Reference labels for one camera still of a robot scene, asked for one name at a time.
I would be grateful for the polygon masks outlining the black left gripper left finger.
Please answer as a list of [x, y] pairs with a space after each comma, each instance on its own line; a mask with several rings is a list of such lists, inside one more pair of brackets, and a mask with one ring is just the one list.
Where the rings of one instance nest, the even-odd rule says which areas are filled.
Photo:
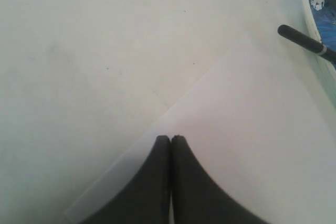
[[82, 223], [169, 223], [171, 141], [158, 136], [135, 176]]

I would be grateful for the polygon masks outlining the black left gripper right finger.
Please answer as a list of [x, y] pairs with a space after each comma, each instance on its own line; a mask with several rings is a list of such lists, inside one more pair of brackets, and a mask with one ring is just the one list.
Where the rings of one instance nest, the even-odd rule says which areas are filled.
[[266, 223], [213, 181], [181, 135], [171, 140], [171, 193], [174, 223]]

